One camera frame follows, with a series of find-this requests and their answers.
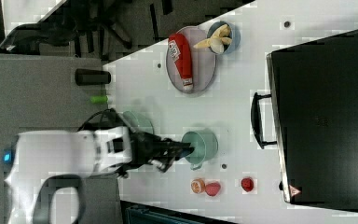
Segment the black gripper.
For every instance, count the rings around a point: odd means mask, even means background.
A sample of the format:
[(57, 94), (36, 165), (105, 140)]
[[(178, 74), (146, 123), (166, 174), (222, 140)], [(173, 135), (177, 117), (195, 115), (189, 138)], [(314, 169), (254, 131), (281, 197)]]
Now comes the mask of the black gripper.
[(190, 143), (168, 142), (157, 135), (145, 132), (130, 132), (131, 161), (117, 169), (119, 177), (127, 178), (128, 171), (148, 164), (166, 173), (175, 162), (190, 155), (195, 148)]

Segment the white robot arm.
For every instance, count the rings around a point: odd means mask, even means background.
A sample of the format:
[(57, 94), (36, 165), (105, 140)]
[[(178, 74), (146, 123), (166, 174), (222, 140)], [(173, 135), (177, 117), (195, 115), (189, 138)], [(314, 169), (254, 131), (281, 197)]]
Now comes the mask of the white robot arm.
[(11, 205), (6, 224), (79, 224), (87, 208), (85, 179), (124, 175), (145, 164), (164, 173), (193, 151), (189, 143), (127, 126), (20, 133), (5, 178)]

